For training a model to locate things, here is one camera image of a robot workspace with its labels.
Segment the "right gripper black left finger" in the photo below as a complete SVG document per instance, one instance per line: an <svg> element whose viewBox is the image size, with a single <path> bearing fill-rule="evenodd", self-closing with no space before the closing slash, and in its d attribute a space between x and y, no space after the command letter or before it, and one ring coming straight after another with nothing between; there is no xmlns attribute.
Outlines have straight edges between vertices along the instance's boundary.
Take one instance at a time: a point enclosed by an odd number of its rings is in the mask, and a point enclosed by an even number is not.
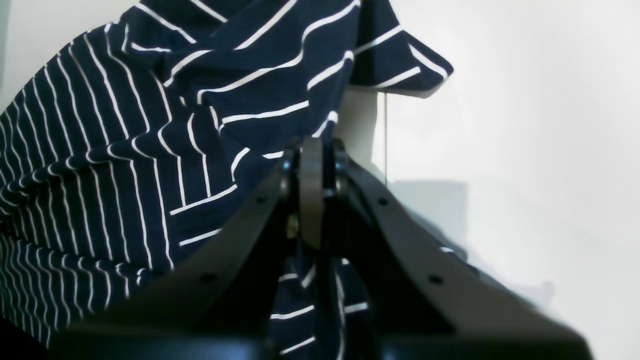
<svg viewBox="0 0 640 360"><path fill-rule="evenodd" d="M70 326L50 360L279 360L268 326L301 240L322 249L323 141L286 150L226 226L174 271Z"/></svg>

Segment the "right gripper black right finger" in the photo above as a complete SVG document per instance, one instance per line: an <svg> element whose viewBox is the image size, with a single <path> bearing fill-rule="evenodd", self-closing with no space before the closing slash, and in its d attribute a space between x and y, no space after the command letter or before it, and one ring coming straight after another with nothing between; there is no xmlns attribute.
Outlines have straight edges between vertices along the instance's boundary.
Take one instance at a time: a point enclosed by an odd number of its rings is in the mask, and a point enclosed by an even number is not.
<svg viewBox="0 0 640 360"><path fill-rule="evenodd" d="M329 248L352 264L370 316L359 360L592 359L582 335L442 251L342 141L329 152Z"/></svg>

